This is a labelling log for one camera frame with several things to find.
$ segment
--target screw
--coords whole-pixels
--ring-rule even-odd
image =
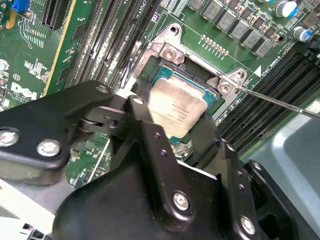
[[[253,166],[254,166],[256,169],[258,169],[259,171],[262,171],[262,168],[261,168],[261,166],[259,165],[259,163],[254,162],[254,163],[253,163]]]
[[[174,55],[174,53],[173,53],[172,51],[168,51],[168,52],[166,53],[166,57],[167,57],[168,59],[172,59],[173,55]]]
[[[256,229],[254,224],[247,218],[246,216],[242,216],[240,218],[240,222],[242,224],[243,229],[250,235],[253,235],[256,233]]]
[[[173,202],[176,207],[182,211],[185,211],[189,208],[189,201],[187,197],[181,192],[175,192],[173,194]]]
[[[135,101],[137,104],[144,104],[144,101],[137,97],[134,97],[133,101]]]
[[[19,140],[19,134],[12,130],[0,130],[0,147],[9,147]]]
[[[45,157],[56,156],[60,153],[60,150],[60,144],[52,139],[43,140],[36,146],[37,153]]]
[[[223,86],[221,90],[222,92],[227,93],[229,91],[229,88],[227,86]]]
[[[97,91],[107,94],[109,93],[108,88],[106,88],[105,86],[99,85],[95,88]]]

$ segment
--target capacitor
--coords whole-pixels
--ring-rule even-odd
[[[274,9],[275,15],[278,17],[290,18],[297,12],[298,6],[295,1],[280,1]]]
[[[293,29],[292,35],[300,42],[306,42],[312,37],[312,32],[308,29],[304,29],[302,26],[297,26]]]

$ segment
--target screwdriver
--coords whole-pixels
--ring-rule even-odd
[[[244,87],[242,87],[242,86],[236,86],[236,88],[239,89],[239,90],[242,91],[242,92],[245,92],[245,93],[250,94],[250,95],[252,95],[252,96],[255,96],[255,97],[257,97],[257,98],[266,100],[266,101],[268,101],[268,102],[270,102],[270,103],[279,105],[279,106],[281,106],[281,107],[284,107],[284,108],[289,109],[289,110],[291,110],[291,111],[297,112],[297,113],[299,113],[299,114],[302,114],[302,115],[305,115],[305,116],[308,116],[308,117],[311,117],[311,118],[320,119],[320,115],[319,115],[319,114],[316,114],[316,113],[314,113],[314,112],[312,112],[312,111],[308,111],[308,110],[305,110],[305,109],[303,109],[303,108],[300,108],[300,107],[291,105],[291,104],[289,104],[289,103],[286,103],[286,102],[283,102],[283,101],[274,99],[274,98],[272,98],[272,97],[263,95],[263,94],[258,93],[258,92],[256,92],[256,91],[249,90],[249,89],[244,88]]]

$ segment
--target motherboard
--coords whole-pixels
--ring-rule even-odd
[[[244,157],[293,114],[223,79],[304,106],[319,95],[319,37],[320,0],[0,0],[0,111],[86,81],[132,94],[149,83],[178,160],[199,166],[189,131],[204,112]],[[78,188],[110,170],[109,137],[70,155]]]

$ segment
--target dimm slot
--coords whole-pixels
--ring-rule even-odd
[[[103,82],[103,80],[104,80],[103,78],[101,78],[101,75],[104,72],[107,72],[105,70],[105,60],[107,59],[107,56],[110,53],[110,49],[113,46],[116,38],[118,37],[118,32],[119,32],[121,26],[123,25],[124,20],[126,19],[126,16],[127,16],[126,13],[128,12],[128,9],[130,8],[131,4],[132,4],[132,0],[128,0],[126,5],[125,5],[125,9],[123,11],[123,14],[121,15],[120,19],[117,21],[116,27],[114,28],[114,30],[112,32],[112,36],[109,39],[109,43],[107,45],[105,53],[103,54],[102,60],[98,64],[98,67],[97,67],[97,69],[95,71],[95,74],[94,74],[93,78],[95,80],[99,81],[99,82]]]
[[[312,71],[312,67],[306,68],[305,71],[300,73],[301,74],[307,73],[308,70]],[[281,92],[281,95],[279,96],[279,98],[286,103],[290,103],[292,99],[297,95],[297,93],[300,93],[301,89],[305,88],[305,86],[310,83],[309,76],[313,76],[314,78],[317,74],[319,74],[318,71],[316,74],[315,72],[309,72],[307,73],[306,77],[303,80],[300,80],[300,78],[298,78],[299,80],[291,81],[290,85],[287,88],[289,91],[287,93],[285,91]],[[276,118],[275,113],[277,112],[276,109],[278,108],[281,109],[280,106],[274,105],[273,103],[264,102],[264,106],[265,107],[263,108],[263,110],[260,110],[258,107],[257,108],[255,107],[255,109],[259,109],[259,111],[255,111],[255,116],[253,117],[255,121],[249,124],[248,126],[246,126],[244,129],[242,129],[243,133],[241,133],[241,138],[234,135],[233,139],[231,138],[229,139],[229,141],[232,142],[232,145],[235,148],[241,145],[241,143],[245,142],[249,137],[252,137],[255,134],[255,132],[260,129],[261,125],[263,125],[268,119],[271,119],[271,118],[275,119]]]
[[[108,71],[110,69],[111,63],[114,60],[116,54],[118,53],[119,48],[121,47],[122,43],[125,40],[125,37],[127,36],[128,32],[130,29],[134,28],[134,22],[136,21],[134,20],[134,17],[137,14],[137,11],[139,10],[139,7],[142,4],[142,0],[138,0],[138,1],[134,1],[134,4],[131,8],[131,11],[129,12],[128,16],[126,16],[126,21],[124,22],[124,24],[121,26],[121,30],[118,33],[118,36],[116,37],[116,41],[113,44],[113,46],[111,47],[110,53],[108,54],[106,60],[105,60],[105,66],[106,66],[106,70],[104,69],[104,72],[106,74],[108,74]],[[99,81],[101,81],[102,79],[106,79],[106,75],[101,75]]]
[[[108,16],[107,14],[108,14],[108,11],[109,11],[112,4],[113,4],[112,2],[107,3],[107,6],[103,9],[101,15],[97,18],[98,20],[96,22],[93,35],[90,36],[90,40],[87,39],[86,46],[88,46],[88,47],[84,47],[85,53],[82,58],[81,67],[79,68],[79,71],[78,71],[78,73],[76,75],[76,79],[75,79],[76,85],[78,83],[83,83],[83,82],[87,81],[87,79],[85,78],[84,75],[88,74],[88,72],[86,72],[86,70],[88,69],[87,65],[88,65],[89,60],[92,57],[92,54],[93,54],[92,49],[95,46],[95,43],[97,41],[97,37],[99,36],[99,34],[101,32],[102,25],[103,25],[106,17]]]
[[[304,72],[308,68],[307,61],[305,61],[304,64],[302,64],[302,67],[299,67],[301,64],[298,62],[298,64],[293,65],[292,68],[294,69],[293,71],[288,72],[289,75],[286,77],[286,79],[296,79],[297,76],[299,76],[302,72]],[[281,81],[280,85],[275,87],[273,85],[272,87],[269,88],[269,90],[265,93],[268,96],[272,96],[275,99],[279,99],[279,96],[284,92],[286,88],[289,87],[289,85],[292,83],[290,80],[284,80]],[[266,104],[266,101],[261,100],[261,99],[256,99],[255,107],[254,109],[256,111],[252,111],[249,114],[245,114],[243,117],[238,118],[240,122],[242,122],[242,125],[236,125],[235,127],[231,127],[228,131],[223,133],[223,136],[226,139],[233,140],[235,136],[240,134],[240,132],[243,131],[244,128],[246,128],[251,122],[255,122],[257,119],[256,117],[264,111],[264,109],[268,106]]]
[[[101,0],[99,2],[100,4],[94,9],[96,14],[94,15],[94,18],[90,20],[90,27],[87,30],[88,37],[83,39],[81,52],[77,55],[72,72],[68,77],[68,79],[71,78],[71,85],[77,85],[83,76],[91,50],[101,30],[106,13],[109,9],[108,7],[112,5],[112,1],[113,0],[104,2]]]
[[[122,2],[122,0],[116,0],[115,3],[112,4],[112,6],[111,6],[111,4],[109,4],[109,6],[108,6],[108,10],[106,11],[106,16],[107,16],[106,21],[104,21],[104,24],[102,26],[102,31],[98,35],[98,39],[97,39],[95,45],[93,46],[92,53],[90,54],[90,58],[86,64],[86,67],[84,70],[82,82],[92,80],[92,70],[93,70],[93,66],[94,66],[96,58],[97,58],[97,54],[99,54],[99,52],[101,50],[104,39],[106,38],[106,34],[108,34],[111,29],[110,23],[112,23],[115,20],[117,12],[120,8],[121,2]]]
[[[288,71],[288,69],[290,68],[289,66],[298,62],[300,59],[300,55],[297,55],[296,53],[292,52],[291,54],[288,53],[287,57],[284,60],[280,61],[280,63],[278,63],[281,66],[285,66],[280,71],[278,71],[278,68],[272,69],[271,72],[267,75],[267,78],[263,78],[264,83],[258,84],[258,86],[255,88],[255,91],[261,94],[265,94],[268,91],[268,89],[271,88]],[[226,133],[237,122],[237,119],[245,115],[257,101],[257,98],[247,95],[242,100],[242,102],[235,108],[235,110],[229,113],[227,119],[225,119],[218,126],[219,132],[222,135]]]
[[[80,50],[78,51],[77,58],[73,62],[70,74],[67,77],[66,83],[64,85],[65,89],[70,88],[71,86],[74,85],[73,84],[73,82],[74,82],[73,80],[75,78],[75,75],[76,75],[76,72],[77,72],[77,68],[78,68],[78,66],[80,64],[80,61],[81,61],[81,57],[79,57],[79,56],[84,55],[84,48],[85,48],[85,46],[87,44],[87,39],[90,37],[91,31],[93,30],[93,27],[95,25],[95,20],[98,17],[98,14],[99,14],[101,6],[102,6],[102,3],[103,3],[103,0],[98,0],[98,2],[96,3],[94,9],[92,10],[92,12],[90,14],[90,18],[89,18],[89,21],[88,21],[89,22],[88,27],[86,27],[84,37],[81,39],[81,43],[79,44],[79,47],[78,47],[78,49],[80,49]]]
[[[141,14],[141,17],[139,18],[139,22],[135,27],[136,30],[138,29],[137,30],[138,35],[137,34],[129,35],[129,40],[127,41],[127,44],[125,45],[124,50],[122,51],[120,58],[118,60],[118,64],[115,67],[117,69],[117,72],[114,72],[113,75],[110,77],[112,89],[114,89],[117,86],[117,84],[119,83],[119,81],[121,79],[120,70],[124,70],[124,68],[128,64],[130,52],[134,48],[135,43],[137,41],[142,40],[142,37],[145,34],[145,31],[146,31],[147,27],[149,26],[149,24],[152,20],[152,17],[154,16],[154,14],[157,11],[160,4],[161,4],[161,0],[148,1],[146,3],[146,5],[143,9],[143,13]]]
[[[308,88],[310,86],[307,86],[305,88],[305,91],[302,92],[302,95],[300,96],[299,99],[297,99],[296,101],[292,102],[291,104],[293,105],[297,105],[299,106],[300,104],[302,104],[304,101],[306,101],[316,90],[318,90],[320,88],[320,81],[317,81],[316,84],[313,84],[313,86],[311,86],[314,90],[310,91]],[[257,143],[261,137],[263,137],[264,135],[266,135],[267,133],[270,133],[271,131],[273,131],[273,129],[282,121],[284,120],[289,114],[291,113],[290,110],[285,109],[283,110],[283,108],[279,107],[279,111],[277,112],[277,117],[276,119],[271,118],[268,122],[266,122],[264,124],[265,128],[263,130],[260,131],[260,133],[258,133],[254,138],[252,138],[251,140],[242,143],[242,145],[239,145],[237,147],[237,149],[239,150],[239,154],[242,155],[244,154],[246,151],[248,151],[255,143]]]

